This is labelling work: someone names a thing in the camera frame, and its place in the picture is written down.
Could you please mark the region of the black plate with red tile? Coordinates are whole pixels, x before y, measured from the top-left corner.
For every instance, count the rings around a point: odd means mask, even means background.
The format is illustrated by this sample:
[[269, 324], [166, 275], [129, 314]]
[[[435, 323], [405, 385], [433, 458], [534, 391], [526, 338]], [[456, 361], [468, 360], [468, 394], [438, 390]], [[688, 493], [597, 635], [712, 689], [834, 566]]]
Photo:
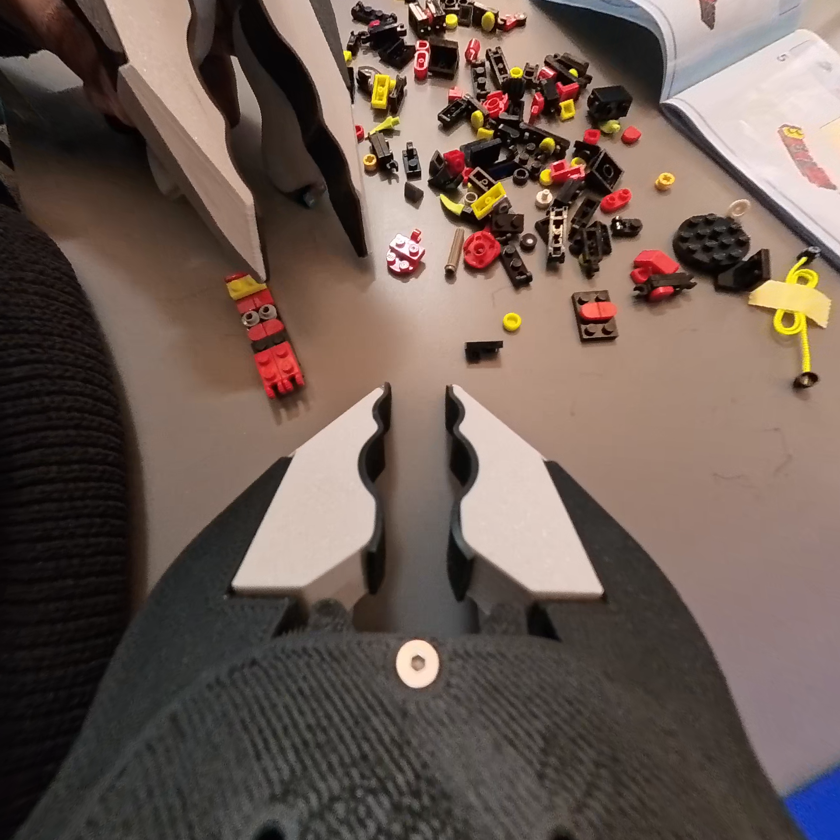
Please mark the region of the black plate with red tile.
[[607, 290], [577, 291], [570, 299], [581, 343], [612, 342], [617, 339], [617, 308]]

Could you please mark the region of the black lego bracket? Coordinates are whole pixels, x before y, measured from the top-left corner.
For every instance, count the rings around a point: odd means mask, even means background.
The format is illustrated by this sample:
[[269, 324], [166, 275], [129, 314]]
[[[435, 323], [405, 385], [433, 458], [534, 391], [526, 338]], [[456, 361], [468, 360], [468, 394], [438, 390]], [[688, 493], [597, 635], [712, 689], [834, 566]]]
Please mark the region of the black lego bracket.
[[714, 279], [716, 291], [732, 295], [751, 292], [771, 280], [771, 255], [767, 248], [761, 248], [751, 257], [722, 271]]

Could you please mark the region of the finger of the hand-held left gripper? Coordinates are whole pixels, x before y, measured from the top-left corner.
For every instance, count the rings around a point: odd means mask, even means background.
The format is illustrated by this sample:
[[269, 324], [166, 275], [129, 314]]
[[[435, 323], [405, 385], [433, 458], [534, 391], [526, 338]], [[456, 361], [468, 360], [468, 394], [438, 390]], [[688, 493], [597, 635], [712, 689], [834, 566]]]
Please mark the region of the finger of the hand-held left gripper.
[[254, 197], [230, 154], [228, 121], [198, 70], [214, 41], [217, 2], [90, 1], [86, 20], [124, 59], [119, 101], [147, 143], [159, 187], [183, 194], [264, 279]]
[[270, 183], [299, 197], [324, 187], [353, 250], [366, 257], [350, 83], [332, 4], [240, 2], [239, 65], [259, 107]]

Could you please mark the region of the red yellow black lego assembly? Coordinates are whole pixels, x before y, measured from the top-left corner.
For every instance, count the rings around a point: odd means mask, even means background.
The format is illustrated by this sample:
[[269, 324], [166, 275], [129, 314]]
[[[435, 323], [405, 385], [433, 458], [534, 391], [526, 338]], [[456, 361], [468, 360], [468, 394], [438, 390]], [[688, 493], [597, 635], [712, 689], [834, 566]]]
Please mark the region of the red yellow black lego assembly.
[[270, 400], [305, 386], [305, 378], [275, 298], [264, 282], [239, 272], [225, 278], [243, 324], [262, 387]]

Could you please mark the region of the lego instruction booklet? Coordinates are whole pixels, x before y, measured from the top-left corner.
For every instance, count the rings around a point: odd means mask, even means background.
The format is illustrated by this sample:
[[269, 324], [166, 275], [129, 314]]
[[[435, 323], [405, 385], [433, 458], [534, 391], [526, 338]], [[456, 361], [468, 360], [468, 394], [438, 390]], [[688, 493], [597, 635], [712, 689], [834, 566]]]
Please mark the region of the lego instruction booklet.
[[839, 261], [838, 30], [800, 27], [806, 2], [558, 2], [649, 30], [673, 124], [803, 241]]

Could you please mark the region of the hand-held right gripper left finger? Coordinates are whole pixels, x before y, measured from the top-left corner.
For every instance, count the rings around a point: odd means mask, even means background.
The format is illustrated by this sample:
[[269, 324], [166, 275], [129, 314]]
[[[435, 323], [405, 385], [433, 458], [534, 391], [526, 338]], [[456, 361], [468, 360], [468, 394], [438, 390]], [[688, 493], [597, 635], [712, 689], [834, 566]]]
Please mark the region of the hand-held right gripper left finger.
[[298, 447], [233, 580], [244, 596], [289, 596], [352, 611], [385, 569], [385, 467], [392, 388], [374, 388]]

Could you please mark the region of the red round lego plate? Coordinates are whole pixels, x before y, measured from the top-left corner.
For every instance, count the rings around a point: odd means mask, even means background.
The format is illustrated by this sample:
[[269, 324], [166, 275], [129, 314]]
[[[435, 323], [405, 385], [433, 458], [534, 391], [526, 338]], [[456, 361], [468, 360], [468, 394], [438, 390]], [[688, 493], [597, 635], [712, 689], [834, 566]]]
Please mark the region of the red round lego plate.
[[501, 254], [501, 244], [488, 230], [479, 230], [468, 236], [464, 243], [464, 262], [473, 270], [485, 270]]

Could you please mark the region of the black round lego plate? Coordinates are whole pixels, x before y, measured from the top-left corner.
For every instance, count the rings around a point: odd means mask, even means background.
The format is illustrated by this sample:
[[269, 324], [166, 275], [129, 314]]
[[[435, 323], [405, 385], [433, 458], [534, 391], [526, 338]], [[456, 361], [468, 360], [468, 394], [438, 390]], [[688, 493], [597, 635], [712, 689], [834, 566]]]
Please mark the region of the black round lego plate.
[[716, 276], [748, 256], [751, 239], [737, 219], [708, 213], [684, 220], [672, 246], [678, 262]]

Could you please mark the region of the red and black lego subassembly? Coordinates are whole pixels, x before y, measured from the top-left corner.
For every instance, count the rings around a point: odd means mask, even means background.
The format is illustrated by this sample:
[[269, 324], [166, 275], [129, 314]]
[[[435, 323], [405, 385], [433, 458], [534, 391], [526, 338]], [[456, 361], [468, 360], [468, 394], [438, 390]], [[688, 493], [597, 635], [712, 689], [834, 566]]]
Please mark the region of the red and black lego subassembly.
[[694, 277], [682, 271], [678, 262], [654, 249], [637, 255], [630, 279], [634, 293], [650, 303], [667, 300], [697, 285]]

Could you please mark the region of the pile of loose lego pieces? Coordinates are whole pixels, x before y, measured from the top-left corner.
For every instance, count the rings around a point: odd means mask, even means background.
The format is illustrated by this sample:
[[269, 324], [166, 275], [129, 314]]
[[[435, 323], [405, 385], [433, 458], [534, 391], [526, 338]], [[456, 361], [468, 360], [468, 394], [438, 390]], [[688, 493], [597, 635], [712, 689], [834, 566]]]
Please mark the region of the pile of loose lego pieces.
[[465, 240], [488, 230], [515, 289], [532, 284], [526, 253], [544, 246], [548, 270], [570, 263], [594, 279], [613, 240], [641, 222], [621, 216], [631, 192], [601, 137], [620, 130], [632, 98], [622, 87], [591, 94], [595, 122], [579, 140], [572, 121], [591, 81], [589, 65], [568, 53], [515, 65], [498, 39], [527, 23], [489, 2], [353, 2], [344, 47], [351, 93], [371, 107], [373, 124], [355, 127], [363, 173], [413, 182], [438, 201]]

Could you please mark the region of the person's left hand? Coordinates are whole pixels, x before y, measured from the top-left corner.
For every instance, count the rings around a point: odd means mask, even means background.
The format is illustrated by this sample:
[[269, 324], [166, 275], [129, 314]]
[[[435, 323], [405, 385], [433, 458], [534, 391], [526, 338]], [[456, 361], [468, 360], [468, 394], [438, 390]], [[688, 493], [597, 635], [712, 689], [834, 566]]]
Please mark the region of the person's left hand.
[[116, 87], [116, 70], [95, 34], [68, 2], [41, 2], [34, 13], [43, 49], [56, 55], [81, 81], [90, 104], [109, 125], [120, 131], [135, 126], [122, 106]]

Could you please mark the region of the person's black knit sweater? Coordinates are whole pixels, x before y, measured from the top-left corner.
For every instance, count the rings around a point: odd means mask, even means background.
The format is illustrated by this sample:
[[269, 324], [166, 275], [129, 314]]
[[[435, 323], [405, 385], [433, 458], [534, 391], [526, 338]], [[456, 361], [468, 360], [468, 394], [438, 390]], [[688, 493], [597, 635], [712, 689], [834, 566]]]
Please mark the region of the person's black knit sweater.
[[2, 838], [56, 776], [128, 622], [127, 470], [88, 297], [2, 188]]

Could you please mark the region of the red lego plate with pin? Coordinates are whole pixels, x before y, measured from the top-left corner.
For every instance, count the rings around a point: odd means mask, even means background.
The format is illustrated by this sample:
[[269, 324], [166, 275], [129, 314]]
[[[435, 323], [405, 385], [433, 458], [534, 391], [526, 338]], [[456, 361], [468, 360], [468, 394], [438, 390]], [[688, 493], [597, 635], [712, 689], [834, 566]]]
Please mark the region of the red lego plate with pin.
[[426, 249], [423, 234], [414, 228], [410, 234], [397, 234], [388, 246], [385, 261], [388, 270], [397, 277], [408, 277], [415, 273], [424, 261]]

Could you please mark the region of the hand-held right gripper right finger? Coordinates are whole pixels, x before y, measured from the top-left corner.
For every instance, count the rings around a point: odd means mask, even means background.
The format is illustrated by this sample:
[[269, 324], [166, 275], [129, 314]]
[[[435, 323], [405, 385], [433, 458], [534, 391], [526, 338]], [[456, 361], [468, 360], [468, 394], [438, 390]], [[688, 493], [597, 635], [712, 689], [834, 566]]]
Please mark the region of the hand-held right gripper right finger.
[[551, 467], [460, 385], [445, 389], [449, 468], [447, 574], [458, 602], [494, 606], [596, 602], [604, 587]]

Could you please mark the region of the blue plastic box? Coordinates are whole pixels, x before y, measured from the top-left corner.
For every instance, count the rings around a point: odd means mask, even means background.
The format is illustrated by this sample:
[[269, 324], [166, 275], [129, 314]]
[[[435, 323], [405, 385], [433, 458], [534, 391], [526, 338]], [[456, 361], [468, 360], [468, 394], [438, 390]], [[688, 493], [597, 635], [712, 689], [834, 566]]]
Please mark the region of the blue plastic box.
[[784, 803], [806, 838], [839, 838], [838, 775], [815, 780], [787, 795]]

